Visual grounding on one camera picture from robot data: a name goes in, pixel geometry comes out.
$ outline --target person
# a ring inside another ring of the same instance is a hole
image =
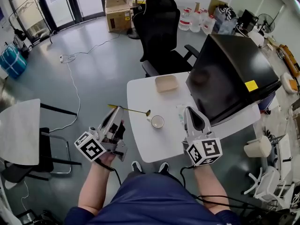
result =
[[[101,161],[110,166],[114,155],[106,153]],[[65,225],[101,224],[172,224],[239,225],[239,217],[227,206],[198,203],[173,177],[163,163],[158,173],[145,174],[134,161],[132,172],[124,180],[110,204],[103,207],[110,171],[92,162],[81,189],[77,207],[65,218]],[[201,195],[224,195],[226,192],[209,165],[194,168]],[[205,197],[215,203],[229,204],[226,197]]]

